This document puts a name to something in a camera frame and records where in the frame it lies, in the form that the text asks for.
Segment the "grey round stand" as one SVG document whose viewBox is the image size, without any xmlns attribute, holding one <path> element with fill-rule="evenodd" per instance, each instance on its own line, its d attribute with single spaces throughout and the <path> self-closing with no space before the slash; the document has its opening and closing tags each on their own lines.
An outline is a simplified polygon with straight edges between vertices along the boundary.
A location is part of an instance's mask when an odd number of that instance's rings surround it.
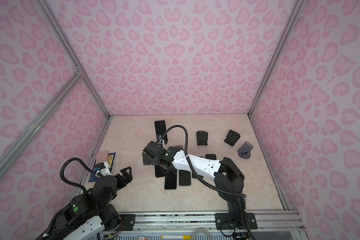
<svg viewBox="0 0 360 240">
<path fill-rule="evenodd" d="M 253 150 L 253 145 L 249 142 L 245 142 L 239 149 L 238 149 L 238 156 L 242 159 L 249 159 L 251 157 L 251 151 Z"/>
</svg>

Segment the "silver-edged black phone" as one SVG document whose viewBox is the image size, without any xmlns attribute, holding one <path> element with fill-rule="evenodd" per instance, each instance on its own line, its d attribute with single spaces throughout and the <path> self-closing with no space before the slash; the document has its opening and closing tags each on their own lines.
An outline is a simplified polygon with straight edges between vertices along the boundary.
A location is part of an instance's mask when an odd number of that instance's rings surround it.
<svg viewBox="0 0 360 240">
<path fill-rule="evenodd" d="M 168 170 L 160 167 L 159 165 L 155 166 L 155 177 L 156 178 L 165 178 L 166 176 L 168 176 Z"/>
</svg>

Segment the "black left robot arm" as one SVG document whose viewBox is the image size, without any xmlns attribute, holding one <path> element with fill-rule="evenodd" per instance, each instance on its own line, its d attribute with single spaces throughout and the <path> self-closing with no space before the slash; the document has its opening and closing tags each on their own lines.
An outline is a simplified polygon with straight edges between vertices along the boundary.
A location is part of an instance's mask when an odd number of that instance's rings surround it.
<svg viewBox="0 0 360 240">
<path fill-rule="evenodd" d="M 38 240 L 86 239 L 102 231 L 120 231 L 123 221 L 111 204 L 117 192 L 133 180 L 132 168 L 120 174 L 101 177 L 93 188 L 74 197 L 52 218 Z"/>
</svg>

